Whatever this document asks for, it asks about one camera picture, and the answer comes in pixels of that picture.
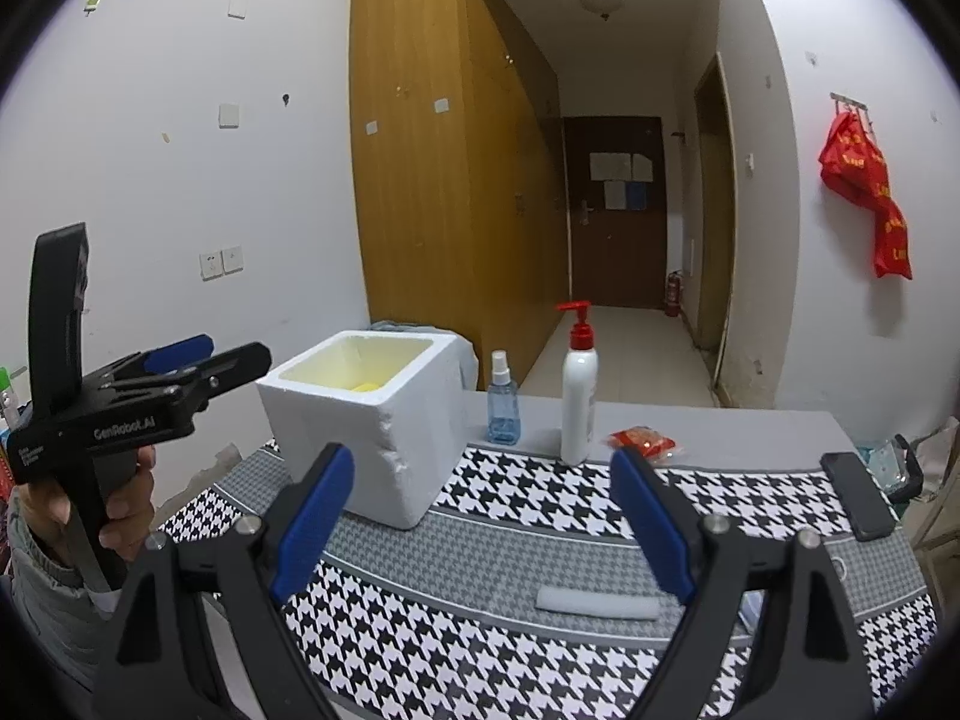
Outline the red snack packet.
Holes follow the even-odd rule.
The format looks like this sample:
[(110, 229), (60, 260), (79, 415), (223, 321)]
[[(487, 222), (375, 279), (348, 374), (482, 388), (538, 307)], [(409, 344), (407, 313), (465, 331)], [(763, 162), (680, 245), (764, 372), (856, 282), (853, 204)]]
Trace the red snack packet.
[(607, 438), (610, 449), (633, 449), (651, 463), (670, 460), (679, 447), (677, 442), (649, 426), (633, 426), (615, 431)]

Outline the houndstooth table mat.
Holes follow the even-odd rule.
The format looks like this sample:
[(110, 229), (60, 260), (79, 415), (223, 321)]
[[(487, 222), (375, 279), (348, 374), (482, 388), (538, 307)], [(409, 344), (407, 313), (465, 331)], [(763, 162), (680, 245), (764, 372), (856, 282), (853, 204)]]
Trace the houndstooth table mat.
[[(744, 532), (822, 536), (866, 655), (875, 700), (937, 632), (903, 533), (862, 543), (817, 470), (669, 466), (665, 483)], [(654, 621), (535, 608), (540, 587), (655, 596)], [(664, 655), (682, 610), (662, 593), (602, 463), (472, 447), (408, 532), (344, 515), (285, 608), (320, 685), (371, 718), (620, 718)]]

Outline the white foam box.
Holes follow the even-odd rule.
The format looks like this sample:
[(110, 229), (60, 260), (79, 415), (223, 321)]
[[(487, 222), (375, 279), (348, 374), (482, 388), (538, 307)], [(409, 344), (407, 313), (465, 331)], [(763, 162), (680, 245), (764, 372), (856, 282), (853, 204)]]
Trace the white foam box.
[(396, 530), (425, 516), (466, 450), (472, 345), (449, 332), (345, 330), (257, 380), (291, 479), (325, 445), (352, 452), (347, 511)]

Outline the white pump lotion bottle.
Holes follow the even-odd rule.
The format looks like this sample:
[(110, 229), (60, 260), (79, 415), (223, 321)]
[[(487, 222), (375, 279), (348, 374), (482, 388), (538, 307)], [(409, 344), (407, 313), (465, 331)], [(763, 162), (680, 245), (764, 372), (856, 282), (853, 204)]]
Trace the white pump lotion bottle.
[(594, 433), (599, 355), (594, 328), (589, 323), (589, 301), (568, 301), (558, 304), (560, 312), (576, 316), (569, 329), (568, 351), (562, 369), (562, 448), (560, 458), (565, 465), (578, 466), (589, 455)]

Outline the black smartphone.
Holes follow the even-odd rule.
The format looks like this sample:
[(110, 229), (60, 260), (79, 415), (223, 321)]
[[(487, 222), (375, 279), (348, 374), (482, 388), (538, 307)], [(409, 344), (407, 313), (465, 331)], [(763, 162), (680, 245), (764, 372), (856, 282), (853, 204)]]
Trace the black smartphone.
[(823, 454), (820, 466), (832, 483), (857, 541), (875, 541), (893, 533), (895, 517), (861, 458), (850, 452)]

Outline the blue spray bottle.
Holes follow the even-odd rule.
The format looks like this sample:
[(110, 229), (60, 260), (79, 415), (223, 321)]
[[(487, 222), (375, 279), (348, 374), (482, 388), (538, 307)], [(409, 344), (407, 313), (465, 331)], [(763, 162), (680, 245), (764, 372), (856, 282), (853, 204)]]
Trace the blue spray bottle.
[(487, 406), (488, 440), (493, 444), (516, 445), (521, 438), (521, 415), (516, 382), (512, 380), (508, 355), (504, 349), (495, 349), (491, 353)]

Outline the red fire extinguisher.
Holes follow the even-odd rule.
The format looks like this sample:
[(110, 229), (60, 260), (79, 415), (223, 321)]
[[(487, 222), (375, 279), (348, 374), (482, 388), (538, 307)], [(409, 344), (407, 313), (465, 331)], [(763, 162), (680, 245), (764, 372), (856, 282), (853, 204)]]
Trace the red fire extinguisher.
[(683, 277), (680, 270), (670, 271), (665, 282), (664, 312), (667, 317), (678, 317), (682, 312)]

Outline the wooden wardrobe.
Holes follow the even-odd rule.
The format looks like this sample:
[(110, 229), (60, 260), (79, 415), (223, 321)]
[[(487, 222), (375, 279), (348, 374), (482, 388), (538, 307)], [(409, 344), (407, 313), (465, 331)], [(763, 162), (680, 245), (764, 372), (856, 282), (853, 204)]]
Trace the wooden wardrobe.
[(371, 317), (524, 380), (568, 289), (555, 71), (506, 0), (352, 0), (348, 49)]

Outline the dark brown door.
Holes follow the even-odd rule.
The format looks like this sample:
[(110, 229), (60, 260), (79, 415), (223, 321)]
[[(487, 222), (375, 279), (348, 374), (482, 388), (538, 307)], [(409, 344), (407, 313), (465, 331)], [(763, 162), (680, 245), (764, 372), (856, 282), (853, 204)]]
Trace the dark brown door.
[(607, 307), (659, 309), (667, 275), (661, 119), (566, 117), (563, 145), (573, 296)]

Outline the red hanging bag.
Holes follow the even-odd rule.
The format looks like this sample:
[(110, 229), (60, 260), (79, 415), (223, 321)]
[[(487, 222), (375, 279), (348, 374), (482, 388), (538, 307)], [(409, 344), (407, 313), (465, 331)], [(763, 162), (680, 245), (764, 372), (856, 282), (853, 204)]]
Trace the red hanging bag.
[(832, 192), (872, 215), (874, 275), (911, 280), (907, 218), (893, 198), (884, 154), (854, 109), (836, 111), (818, 162), (820, 179)]

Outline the ceiling lamp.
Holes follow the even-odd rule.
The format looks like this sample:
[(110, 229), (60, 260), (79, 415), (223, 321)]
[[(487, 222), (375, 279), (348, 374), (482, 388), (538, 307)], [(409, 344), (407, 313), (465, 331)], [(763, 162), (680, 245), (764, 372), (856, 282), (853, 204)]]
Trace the ceiling lamp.
[(625, 0), (579, 0), (584, 11), (599, 16), (602, 21), (610, 20), (610, 16), (621, 10), (624, 4)]

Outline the wall power socket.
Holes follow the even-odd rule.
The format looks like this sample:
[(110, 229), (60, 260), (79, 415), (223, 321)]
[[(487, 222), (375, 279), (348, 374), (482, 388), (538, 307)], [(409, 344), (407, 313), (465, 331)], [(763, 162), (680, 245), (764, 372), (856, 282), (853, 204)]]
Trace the wall power socket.
[(200, 277), (203, 281), (234, 275), (244, 270), (244, 254), (240, 245), (217, 252), (205, 252), (199, 255)]

